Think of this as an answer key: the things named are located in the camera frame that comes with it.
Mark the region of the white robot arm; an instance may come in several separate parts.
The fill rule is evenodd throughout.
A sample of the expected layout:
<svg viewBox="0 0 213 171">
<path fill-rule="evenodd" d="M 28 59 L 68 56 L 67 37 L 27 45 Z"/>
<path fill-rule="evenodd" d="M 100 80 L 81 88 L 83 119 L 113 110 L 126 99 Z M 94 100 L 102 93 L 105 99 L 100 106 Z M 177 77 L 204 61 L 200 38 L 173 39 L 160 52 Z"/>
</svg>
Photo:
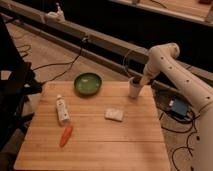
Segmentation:
<svg viewBox="0 0 213 171">
<path fill-rule="evenodd" d="M 200 113 L 199 137 L 193 166 L 195 171 L 213 171 L 213 88 L 181 66 L 176 43 L 153 46 L 148 50 L 140 85 L 144 86 L 163 72 Z"/>
</svg>

